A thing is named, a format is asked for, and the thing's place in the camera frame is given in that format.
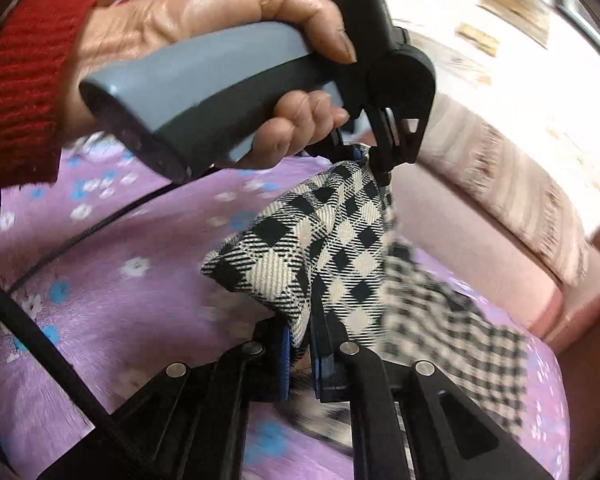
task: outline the gingham fabric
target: gingham fabric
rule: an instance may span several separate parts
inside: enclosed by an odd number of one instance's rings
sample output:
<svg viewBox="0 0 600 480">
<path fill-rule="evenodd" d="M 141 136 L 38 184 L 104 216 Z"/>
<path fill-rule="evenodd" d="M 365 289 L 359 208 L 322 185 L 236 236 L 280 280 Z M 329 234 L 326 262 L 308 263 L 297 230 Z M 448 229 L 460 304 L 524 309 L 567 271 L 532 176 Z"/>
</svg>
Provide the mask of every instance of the gingham fabric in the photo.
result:
<svg viewBox="0 0 600 480">
<path fill-rule="evenodd" d="M 359 145 L 359 160 L 340 162 L 280 196 L 203 263 L 202 273 L 227 290 L 282 311 L 296 348 L 312 301 L 333 309 L 360 344 L 382 339 L 379 291 L 393 213 L 367 152 Z"/>
<path fill-rule="evenodd" d="M 404 242 L 392 244 L 384 268 L 380 294 L 384 339 L 373 350 L 400 364 L 433 362 L 501 428 L 517 437 L 526 392 L 525 336 L 488 322 L 470 298 L 415 263 Z M 290 401 L 278 409 L 299 430 L 350 452 L 349 404 L 321 404 L 315 399 L 311 373 L 305 356 L 292 369 Z M 404 430 L 401 419 L 400 427 Z M 406 437 L 404 443 L 408 453 Z"/>
</svg>

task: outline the hand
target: hand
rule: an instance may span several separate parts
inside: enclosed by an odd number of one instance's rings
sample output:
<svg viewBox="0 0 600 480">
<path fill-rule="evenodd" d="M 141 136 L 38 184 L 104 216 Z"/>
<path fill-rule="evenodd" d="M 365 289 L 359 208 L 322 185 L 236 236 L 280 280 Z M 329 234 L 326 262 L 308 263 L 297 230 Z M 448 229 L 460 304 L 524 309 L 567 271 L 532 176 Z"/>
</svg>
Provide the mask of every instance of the hand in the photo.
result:
<svg viewBox="0 0 600 480">
<path fill-rule="evenodd" d="M 66 91 L 59 104 L 62 142 L 96 130 L 78 83 L 112 60 L 128 60 L 179 40 L 245 23 L 279 21 L 299 25 L 318 52 L 340 63 L 356 61 L 356 53 L 338 7 L 331 0 L 132 0 L 95 9 L 69 62 Z M 349 115 L 331 106 L 327 92 L 295 90 L 284 95 L 273 118 L 257 131 L 242 168 L 270 168 L 281 158 L 323 139 Z"/>
</svg>

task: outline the metal screw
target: metal screw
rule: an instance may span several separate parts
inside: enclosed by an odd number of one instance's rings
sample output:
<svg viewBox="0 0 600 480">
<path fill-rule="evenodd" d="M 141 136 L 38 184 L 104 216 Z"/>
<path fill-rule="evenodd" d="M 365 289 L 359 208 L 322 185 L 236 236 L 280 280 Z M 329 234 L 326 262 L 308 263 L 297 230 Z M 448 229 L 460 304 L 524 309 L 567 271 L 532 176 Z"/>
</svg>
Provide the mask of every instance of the metal screw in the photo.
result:
<svg viewBox="0 0 600 480">
<path fill-rule="evenodd" d="M 247 341 L 242 345 L 242 351 L 248 355 L 258 355 L 262 352 L 262 345 L 257 341 Z"/>
<path fill-rule="evenodd" d="M 360 347 L 353 341 L 345 341 L 340 345 L 340 351 L 345 355 L 355 355 L 360 352 Z"/>
<path fill-rule="evenodd" d="M 182 363 L 171 363 L 167 366 L 167 375 L 172 378 L 182 377 L 187 373 L 187 367 Z"/>
<path fill-rule="evenodd" d="M 416 371 L 420 375 L 430 376 L 436 371 L 436 367 L 429 361 L 418 361 L 416 363 Z"/>
</svg>

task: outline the red knit sweater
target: red knit sweater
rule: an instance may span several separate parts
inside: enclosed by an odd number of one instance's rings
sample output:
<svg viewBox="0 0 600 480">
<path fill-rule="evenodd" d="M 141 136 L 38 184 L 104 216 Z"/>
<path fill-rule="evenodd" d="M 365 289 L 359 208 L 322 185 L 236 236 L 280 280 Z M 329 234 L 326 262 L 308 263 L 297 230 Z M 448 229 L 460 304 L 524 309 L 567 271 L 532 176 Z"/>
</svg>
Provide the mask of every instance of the red knit sweater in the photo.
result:
<svg viewBox="0 0 600 480">
<path fill-rule="evenodd" d="M 62 72 L 96 0 L 23 0 L 0 28 L 0 189 L 54 182 Z"/>
</svg>

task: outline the purple bedding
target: purple bedding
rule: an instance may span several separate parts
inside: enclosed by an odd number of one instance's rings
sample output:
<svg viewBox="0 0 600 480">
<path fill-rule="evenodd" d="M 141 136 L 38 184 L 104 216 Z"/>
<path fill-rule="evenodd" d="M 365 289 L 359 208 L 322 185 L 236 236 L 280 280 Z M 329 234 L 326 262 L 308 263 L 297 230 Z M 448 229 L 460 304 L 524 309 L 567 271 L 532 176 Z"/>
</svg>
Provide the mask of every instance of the purple bedding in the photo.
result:
<svg viewBox="0 0 600 480">
<path fill-rule="evenodd" d="M 65 154 L 49 186 L 4 193 L 0 283 L 136 197 L 165 184 L 110 142 Z M 33 277 L 16 300 L 110 411 L 171 362 L 216 359 L 247 339 L 269 311 L 199 274 L 208 250 L 241 230 L 277 195 L 327 162 L 289 158 L 268 171 L 221 171 L 173 191 L 80 243 Z M 477 301 L 490 320 L 515 326 L 424 252 L 418 258 Z M 529 337 L 521 444 L 556 480 L 568 475 L 568 414 L 553 353 Z M 0 326 L 0 442 L 24 480 L 35 478 L 90 430 L 27 349 Z M 255 406 L 245 480 L 350 479 L 350 458 Z"/>
</svg>

